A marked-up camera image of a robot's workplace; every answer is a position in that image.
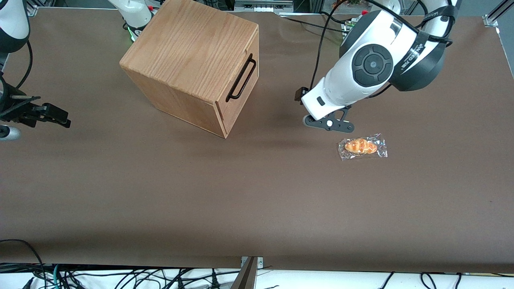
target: packaged bread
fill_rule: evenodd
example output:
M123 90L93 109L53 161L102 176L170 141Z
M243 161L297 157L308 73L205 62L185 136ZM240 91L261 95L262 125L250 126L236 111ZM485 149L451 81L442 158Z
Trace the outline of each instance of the packaged bread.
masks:
M387 146L382 134L344 139L339 142L338 149L343 160L357 157L387 157Z

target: white robotic arm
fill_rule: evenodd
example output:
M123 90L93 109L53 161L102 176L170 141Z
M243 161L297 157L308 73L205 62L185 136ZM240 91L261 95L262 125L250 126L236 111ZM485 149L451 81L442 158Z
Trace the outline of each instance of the white robotic arm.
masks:
M30 25L26 0L0 0L0 53L12 53L27 43Z
M341 58L301 97L310 113L304 118L306 125L312 126L309 121L315 120L316 127L338 130L331 128L332 121L319 121L369 97L386 82L400 91L421 89L432 82L442 68L446 48L446 43L433 38L448 36L458 5L457 0L454 4L451 0L423 2L432 12L425 16L419 32L382 10L368 13L357 22L340 47Z

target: drawer handle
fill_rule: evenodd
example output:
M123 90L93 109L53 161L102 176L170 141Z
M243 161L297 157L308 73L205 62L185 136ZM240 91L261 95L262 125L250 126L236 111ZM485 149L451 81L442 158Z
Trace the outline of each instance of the drawer handle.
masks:
M230 92L227 95L226 102L228 102L230 99L238 99L241 96L241 93L243 92L243 90L245 89L245 86L248 83L248 80L250 80L250 77L252 76L252 73L255 70L255 67L257 66L257 62L255 61L255 59L252 58L252 56L253 56L253 53L250 53L248 60L246 61L245 65L243 66L243 69L241 69L241 72L237 76L237 78L234 82L234 85L232 86L232 89L230 90ZM243 83L243 86L241 86L239 93L237 95L233 95L235 88L241 81L241 77L243 77L243 74L245 73L246 68L248 67L248 64L250 64L250 62L253 63L253 66L252 66L252 69L250 70L250 73L246 77L245 83Z

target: wood grain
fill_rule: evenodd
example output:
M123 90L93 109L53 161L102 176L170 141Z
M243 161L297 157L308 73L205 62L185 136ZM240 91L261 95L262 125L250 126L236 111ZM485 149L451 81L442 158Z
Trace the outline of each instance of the wood grain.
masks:
M214 105L176 91L134 71L127 70L126 73L157 109L215 135L227 137L225 129L220 125L221 117Z
M226 138L259 77L258 62L243 95L225 102L250 53L258 60L257 24L191 0L168 0L120 66L159 110Z
M226 101L226 97L230 90L232 89L232 86L234 82L236 81L237 76L239 75L241 69L243 69L243 66L245 65L246 61L248 60L248 56L250 54L252 55L252 58L255 59L257 62L256 68L252 73L252 76L248 80L248 83L245 86L245 89L242 91L241 96L238 99L231 99L229 102ZM234 70L233 75L231 77L232 81L227 85L225 88L225 91L223 92L220 99L216 102L217 107L219 108L219 113L221 114L223 125L225 126L225 131L230 133L230 130L234 126L234 123L239 116L239 113L243 109L243 106L245 105L246 101L248 100L248 96L250 95L250 92L252 91L253 87L255 86L255 83L257 83L257 79L259 78L259 30L255 31L255 35L253 36L250 43L248 43L247 48L245 49L244 57L241 59L241 63L237 70ZM249 64L246 68L245 73L243 73L243 76L241 77L241 80L237 84L234 90L234 94L237 94L245 81L245 79L248 77L248 74L250 73L252 64Z
M257 28L192 0L168 0L120 65L214 103Z

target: croissant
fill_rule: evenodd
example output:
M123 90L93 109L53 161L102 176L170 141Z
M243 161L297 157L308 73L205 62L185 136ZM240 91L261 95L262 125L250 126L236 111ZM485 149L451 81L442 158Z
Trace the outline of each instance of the croissant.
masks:
M378 149L376 144L371 143L363 138L358 138L347 142L344 145L344 148L347 151L355 154L372 154L375 153Z

